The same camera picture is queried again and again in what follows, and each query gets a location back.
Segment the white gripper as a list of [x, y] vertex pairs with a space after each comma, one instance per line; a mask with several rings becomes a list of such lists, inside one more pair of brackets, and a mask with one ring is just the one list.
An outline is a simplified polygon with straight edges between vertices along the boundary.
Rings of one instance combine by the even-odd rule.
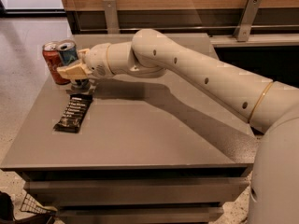
[[111, 70], [107, 62], [107, 51], [110, 43], [99, 44], [91, 49], [79, 49], [78, 58], [85, 63], [70, 64], [57, 68], [58, 74], [65, 79], [86, 79], [92, 74], [94, 77], [111, 77]]

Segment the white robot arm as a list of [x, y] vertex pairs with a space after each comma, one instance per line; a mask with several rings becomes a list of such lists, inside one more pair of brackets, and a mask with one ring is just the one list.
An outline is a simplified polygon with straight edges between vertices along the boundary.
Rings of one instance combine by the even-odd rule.
[[299, 89], [187, 49], [142, 29], [129, 42], [82, 49], [66, 79], [160, 77], [167, 70], [263, 133], [253, 165], [248, 224], [298, 224]]

